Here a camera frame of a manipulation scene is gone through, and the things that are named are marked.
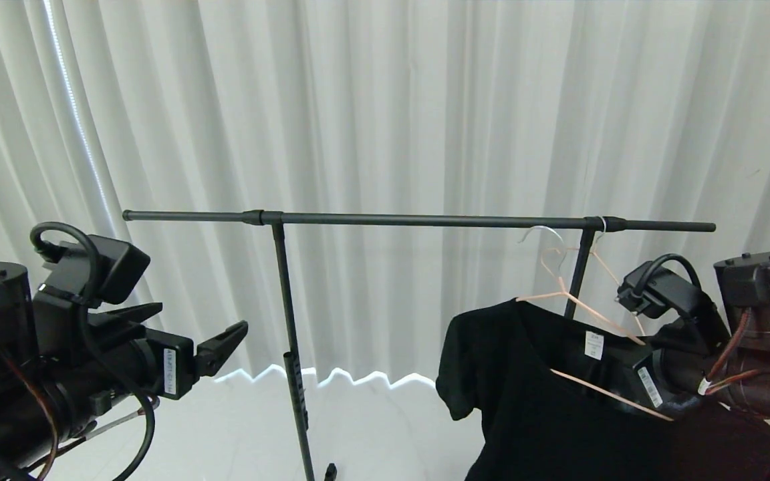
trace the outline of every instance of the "black metal rack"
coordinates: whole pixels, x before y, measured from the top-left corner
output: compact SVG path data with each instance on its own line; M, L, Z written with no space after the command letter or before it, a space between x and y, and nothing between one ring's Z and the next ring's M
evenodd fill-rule
M302 387L302 371L299 364L299 340L296 335L296 319L293 314L293 295L290 289L290 274L287 266L287 245L285 224L318 225L393 225L416 227L483 227L483 228L549 228L579 229L580 250L575 260L569 293L578 297L584 282L584 271L590 258L590 247L597 232L620 232L623 230L660 230L672 232L714 232L714 223L709 222L664 222L630 221L615 216L590 217L501 217L501 216L406 216L383 214L325 214L293 213L278 210L247 210L245 212L168 212L168 211L123 211L125 221L195 221L195 222L244 222L250 225L269 225L275 240L275 255L278 260L278 274L281 279L281 299L284 303L284 320L290 351L284 354L284 368L287 370L287 386L293 403L299 448L305 466L305 479L314 481L311 462L311 448L308 444L308 411L305 408L305 391ZM565 316L575 316L575 303L566 302ZM337 478L334 463L326 470L326 481Z

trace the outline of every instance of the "t-shirt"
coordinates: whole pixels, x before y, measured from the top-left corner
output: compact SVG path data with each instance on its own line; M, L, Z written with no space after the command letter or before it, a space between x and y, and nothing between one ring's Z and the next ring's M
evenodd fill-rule
M758 418L712 399L672 422L626 413L553 374L581 377L564 341L586 331L615 338L515 299L452 320L436 390L454 420L482 412L486 441L467 481L770 481Z

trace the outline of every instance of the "curtain fold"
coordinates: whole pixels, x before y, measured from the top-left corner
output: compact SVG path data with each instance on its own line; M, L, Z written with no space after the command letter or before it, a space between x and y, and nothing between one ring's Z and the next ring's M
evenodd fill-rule
M712 263L770 250L770 3L0 2L0 259L41 280L42 220L126 238L156 325L246 319L230 367L281 365L268 229L120 208L715 222L598 249L682 253L718 299ZM450 317L553 288L522 234L287 226L302 365L434 377ZM584 301L633 328L614 295L593 262Z

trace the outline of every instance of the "white label sticker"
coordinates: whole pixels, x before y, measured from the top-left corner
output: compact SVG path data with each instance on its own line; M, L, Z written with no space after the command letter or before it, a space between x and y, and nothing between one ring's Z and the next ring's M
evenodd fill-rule
M587 331L584 333L584 355L602 360L602 350L605 348L605 336Z
M655 383L652 380L650 372L647 371L647 368L642 367L638 369L638 375L641 377L641 383L644 383L644 387L647 389L647 394L650 395L650 401L653 402L654 407L657 408L661 406L664 401L661 399L658 388L655 387Z
M704 377L703 380L700 381L700 385L697 387L697 394L706 395L706 390L709 389L710 386L712 386L712 383L707 381Z
M177 395L177 352L173 349L163 349L162 370L165 374L165 393Z

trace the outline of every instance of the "white marble floor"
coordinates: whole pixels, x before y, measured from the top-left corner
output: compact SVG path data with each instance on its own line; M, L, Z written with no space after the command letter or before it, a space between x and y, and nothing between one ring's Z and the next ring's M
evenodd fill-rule
M339 481L459 480L483 445L479 413L453 422L425 381L389 386L383 377L354 383L333 374L317 385L306 375L305 386L317 479L333 462ZM108 417L132 410L129 401ZM163 401L156 422L153 447L134 481L305 479L280 369L256 381L244 374L202 380L181 401ZM58 460L47 479L115 477L137 451L143 428L140 418L98 436Z

